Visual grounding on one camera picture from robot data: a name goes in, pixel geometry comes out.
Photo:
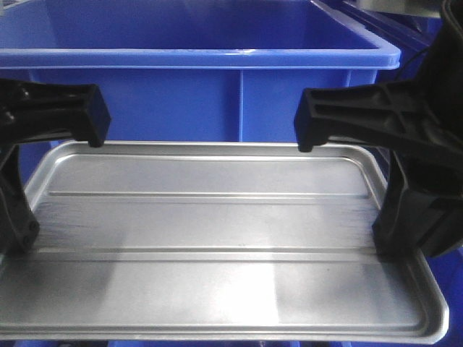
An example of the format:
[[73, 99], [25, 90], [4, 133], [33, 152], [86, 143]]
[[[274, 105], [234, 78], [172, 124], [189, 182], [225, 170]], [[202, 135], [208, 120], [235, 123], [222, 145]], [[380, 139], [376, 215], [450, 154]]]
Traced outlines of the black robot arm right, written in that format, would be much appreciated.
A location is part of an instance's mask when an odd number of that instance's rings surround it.
[[308, 88], [294, 118], [303, 153], [331, 138], [389, 150], [373, 224], [379, 254], [437, 257], [462, 244], [462, 3], [444, 1], [441, 19], [414, 78]]

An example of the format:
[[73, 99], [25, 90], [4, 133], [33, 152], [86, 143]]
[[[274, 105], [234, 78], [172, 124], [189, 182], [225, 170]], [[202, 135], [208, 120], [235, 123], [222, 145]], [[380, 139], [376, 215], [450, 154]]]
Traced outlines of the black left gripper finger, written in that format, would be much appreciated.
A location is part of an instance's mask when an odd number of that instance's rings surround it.
[[20, 179], [19, 154], [17, 145], [1, 146], [2, 255], [27, 252], [40, 231]]
[[1, 79], [1, 144], [74, 139], [101, 147], [111, 117], [97, 85]]

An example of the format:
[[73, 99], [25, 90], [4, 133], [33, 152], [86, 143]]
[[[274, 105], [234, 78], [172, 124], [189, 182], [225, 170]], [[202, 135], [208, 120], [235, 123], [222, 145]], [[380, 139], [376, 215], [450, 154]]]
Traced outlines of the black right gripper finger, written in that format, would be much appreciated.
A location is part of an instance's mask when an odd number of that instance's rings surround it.
[[392, 152], [373, 238], [391, 257], [417, 249], [439, 257], [461, 247], [462, 172]]
[[294, 118], [299, 151], [331, 138], [384, 147], [429, 163], [462, 162], [462, 138], [416, 83], [306, 88]]

